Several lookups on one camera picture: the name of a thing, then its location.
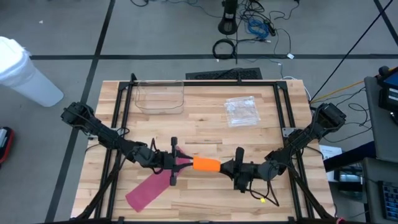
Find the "wooden tabletop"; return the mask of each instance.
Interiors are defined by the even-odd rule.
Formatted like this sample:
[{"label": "wooden tabletop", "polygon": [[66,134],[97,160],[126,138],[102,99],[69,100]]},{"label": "wooden tabletop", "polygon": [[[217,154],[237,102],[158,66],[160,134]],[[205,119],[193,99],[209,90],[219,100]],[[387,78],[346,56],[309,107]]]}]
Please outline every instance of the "wooden tabletop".
[{"label": "wooden tabletop", "polygon": [[[289,95],[297,127],[306,127],[311,122],[311,113],[301,80],[287,81]],[[96,117],[110,126],[113,116],[119,82],[105,81],[96,108]],[[283,93],[280,91],[284,107],[285,123],[288,124]],[[261,121],[251,127],[229,128],[224,103],[228,98],[254,96]],[[117,127],[121,125],[124,100]],[[170,138],[178,137],[178,145],[188,155],[199,155],[219,159],[222,162],[234,158],[235,149],[245,150],[244,162],[264,162],[272,150],[282,147],[274,92],[270,86],[186,86],[185,103],[182,114],[145,115],[131,101],[127,128],[131,130],[126,139],[150,143],[156,139],[158,149],[170,150]],[[97,144],[90,141],[89,146]],[[309,146],[319,149],[317,141]],[[102,146],[91,148],[87,153],[81,171],[80,182],[71,217],[80,214],[98,190],[106,149]],[[322,157],[319,153],[304,150],[303,161],[308,185],[314,196],[330,214],[334,214]],[[169,187],[143,211],[135,212],[126,202],[125,195],[150,176],[150,169],[139,164],[126,162],[119,175],[113,219],[124,216],[126,220],[140,221],[282,221],[295,217],[288,173],[277,176],[272,185],[280,207],[270,202],[261,203],[247,192],[233,190],[232,181],[225,175],[212,172],[199,172],[191,167],[178,177],[177,186]],[[253,182],[253,189],[264,192],[266,184],[262,180]],[[300,204],[306,216],[305,201],[301,190]],[[108,203],[105,195],[103,217]]]}]

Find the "yellow object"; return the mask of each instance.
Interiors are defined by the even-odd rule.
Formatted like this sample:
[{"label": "yellow object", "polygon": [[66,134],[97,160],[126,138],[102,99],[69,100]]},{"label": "yellow object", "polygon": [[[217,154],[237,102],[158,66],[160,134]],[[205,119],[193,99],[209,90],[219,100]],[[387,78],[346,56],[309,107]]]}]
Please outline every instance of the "yellow object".
[{"label": "yellow object", "polygon": [[328,97],[328,96],[330,96],[330,95],[333,95],[333,94],[335,94],[335,93],[338,93],[338,92],[343,91],[343,90],[346,90],[346,89],[349,89],[349,88],[354,87],[354,86],[356,86],[356,85],[359,85],[359,84],[361,84],[361,83],[363,83],[363,82],[364,82],[364,81],[356,82],[356,83],[351,84],[351,85],[349,85],[349,86],[346,86],[346,87],[340,88],[340,89],[338,89],[338,90],[335,90],[335,91],[333,91],[333,92],[331,92],[331,93],[328,93],[328,94],[326,94],[326,95],[323,95],[323,96],[321,96],[321,97],[318,97],[318,98],[316,98],[315,100],[312,100],[311,103],[316,103],[317,101],[322,100],[322,99],[324,99],[324,98],[326,98],[326,97]]}]

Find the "black floor stripe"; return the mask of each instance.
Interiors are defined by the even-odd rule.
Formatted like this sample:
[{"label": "black floor stripe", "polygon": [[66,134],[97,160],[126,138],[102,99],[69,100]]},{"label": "black floor stripe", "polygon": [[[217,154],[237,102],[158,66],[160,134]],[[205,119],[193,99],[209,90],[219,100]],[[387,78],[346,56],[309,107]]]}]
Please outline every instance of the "black floor stripe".
[{"label": "black floor stripe", "polygon": [[[98,57],[100,56],[100,53],[101,53],[101,50],[102,50],[102,47],[104,44],[106,32],[108,31],[108,26],[109,26],[109,22],[111,20],[114,4],[115,4],[115,0],[110,0],[108,11],[106,12],[106,16],[105,16],[105,21],[104,21],[104,24],[101,29],[101,34],[98,39],[94,58],[91,62],[90,71],[88,72],[88,76],[86,79],[85,88],[84,88],[83,94],[81,96],[80,101],[83,103],[87,102],[88,94],[90,92],[91,85],[93,84],[95,70],[96,70],[97,64],[98,64]],[[57,208],[58,208],[58,205],[59,205],[59,202],[61,199],[63,186],[64,186],[65,180],[67,178],[68,169],[69,169],[70,161],[72,159],[73,150],[75,148],[77,136],[78,136],[78,131],[76,129],[73,129],[72,133],[70,135],[70,138],[69,138],[67,150],[65,151],[65,156],[63,157],[63,161],[62,161],[60,173],[58,175],[57,183],[55,184],[55,189],[52,194],[49,210],[47,212],[47,216],[45,217],[46,223],[53,222],[55,215],[57,214]]]},{"label": "black floor stripe", "polygon": [[[376,4],[377,9],[379,10],[379,12],[383,11],[383,7],[381,6],[381,3],[379,0],[374,0],[374,3]],[[390,31],[390,34],[392,36],[392,38],[394,39],[394,41],[396,42],[396,44],[398,45],[398,35],[396,30],[394,29],[394,26],[391,24],[390,19],[388,18],[386,12],[383,12],[381,14],[381,17],[383,18],[384,22],[386,23],[386,26],[388,28],[388,30]]]},{"label": "black floor stripe", "polygon": [[[295,54],[294,59],[342,59],[343,54]],[[239,59],[284,58],[274,54],[240,54]],[[32,60],[199,60],[214,59],[212,54],[182,55],[33,55]],[[397,59],[398,54],[353,54],[347,59]]]}]

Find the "orange object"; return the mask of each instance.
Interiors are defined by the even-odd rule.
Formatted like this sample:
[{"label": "orange object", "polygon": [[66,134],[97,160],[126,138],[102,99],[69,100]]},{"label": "orange object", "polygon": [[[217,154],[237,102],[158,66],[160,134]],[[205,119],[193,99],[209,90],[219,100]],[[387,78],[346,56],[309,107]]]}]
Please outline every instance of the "orange object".
[{"label": "orange object", "polygon": [[221,162],[215,159],[207,159],[194,156],[193,157],[193,169],[200,171],[214,171],[219,172],[221,168]]}]

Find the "black metal frame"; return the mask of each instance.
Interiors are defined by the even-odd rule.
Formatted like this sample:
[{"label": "black metal frame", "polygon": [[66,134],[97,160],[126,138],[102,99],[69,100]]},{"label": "black metal frame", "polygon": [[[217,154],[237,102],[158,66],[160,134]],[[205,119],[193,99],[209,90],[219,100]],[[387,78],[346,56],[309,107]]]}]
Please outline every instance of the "black metal frame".
[{"label": "black metal frame", "polygon": [[[118,95],[116,97],[116,103],[115,103],[115,107],[114,107],[114,114],[113,114],[113,118],[112,118],[112,124],[111,127],[115,128],[116,127],[116,123],[118,121],[118,114],[119,114],[119,108],[120,108],[120,104],[121,104],[121,98],[122,98],[122,93],[123,90],[127,90],[127,95],[126,95],[126,102],[124,105],[124,111],[123,111],[123,119],[122,119],[122,124],[121,124],[121,128],[126,128],[127,125],[127,119],[128,119],[128,111],[129,111],[129,106],[130,106],[130,102],[131,102],[131,95],[132,95],[132,90],[134,88],[134,86],[137,85],[137,82],[135,82],[137,80],[136,76],[134,74],[131,74],[131,81],[129,82],[120,82],[119,86],[118,86]],[[281,89],[283,91],[284,94],[284,100],[285,100],[285,105],[286,105],[286,111],[287,111],[287,116],[289,118],[289,124],[291,128],[295,128],[295,121],[294,121],[294,116],[293,116],[293,111],[292,111],[292,105],[290,104],[290,97],[289,97],[289,91],[287,88],[287,84],[286,81],[273,81],[273,82],[253,82],[253,81],[248,81],[248,82],[242,82],[241,80],[238,80],[236,82],[234,81],[218,81],[218,82],[184,82],[184,86],[271,86],[273,87],[274,90],[274,94],[275,94],[275,102],[276,102],[276,106],[277,106],[277,111],[278,111],[278,117],[279,117],[279,124],[280,124],[280,131],[281,131],[281,136],[285,145],[285,139],[286,137],[283,137],[283,133],[282,133],[282,128],[286,128],[285,125],[285,120],[284,120],[284,114],[282,111],[282,103],[280,100],[280,95],[279,95],[279,89]],[[108,172],[109,172],[109,166],[110,166],[110,161],[111,161],[111,154],[112,154],[112,149],[107,149],[106,151],[106,155],[105,155],[105,159],[104,159],[104,167],[103,167],[103,173],[101,176],[101,185],[103,185]],[[304,169],[304,164],[303,164],[303,160],[302,157],[300,155],[300,152],[296,153],[297,156],[297,164],[298,164],[298,172],[300,174],[300,176],[302,177],[303,181],[305,182],[306,185],[307,184],[307,177],[305,175],[305,169]],[[116,154],[116,158],[115,158],[115,163],[120,163],[121,162],[121,153],[118,152]],[[292,197],[293,197],[293,202],[294,202],[294,207],[295,207],[295,213],[296,213],[296,217],[298,218],[302,218],[302,212],[301,212],[301,207],[300,207],[300,199],[299,199],[299,193],[297,191],[297,185],[294,181],[294,178],[292,176],[292,174],[289,171],[289,180],[290,180],[290,187],[292,189]],[[116,188],[117,188],[117,182],[118,182],[118,178],[116,178],[114,180],[114,182],[111,185],[111,191],[109,194],[109,202],[108,202],[108,207],[107,207],[107,212],[106,212],[106,218],[112,219],[112,213],[113,213],[113,205],[114,205],[114,199],[115,199],[115,195],[116,195]],[[96,207],[95,210],[95,215],[94,218],[100,218],[101,216],[101,209],[102,209],[102,203],[103,201],[101,200],[99,202],[99,204]],[[308,213],[308,217],[309,218],[315,218],[314,213],[313,213],[313,208],[310,204],[310,202],[308,201],[308,199],[305,197],[305,205],[307,208],[307,213]],[[135,223],[135,224],[139,224],[139,223],[153,223],[153,222],[126,222],[126,221],[122,221],[122,223]],[[177,222],[178,224],[191,224],[191,223],[196,223],[196,222]],[[222,222],[223,224],[225,223],[255,223],[255,222]],[[278,223],[278,224],[282,224],[282,223],[290,223],[290,221],[283,221],[283,222],[266,222],[266,223]]]}]

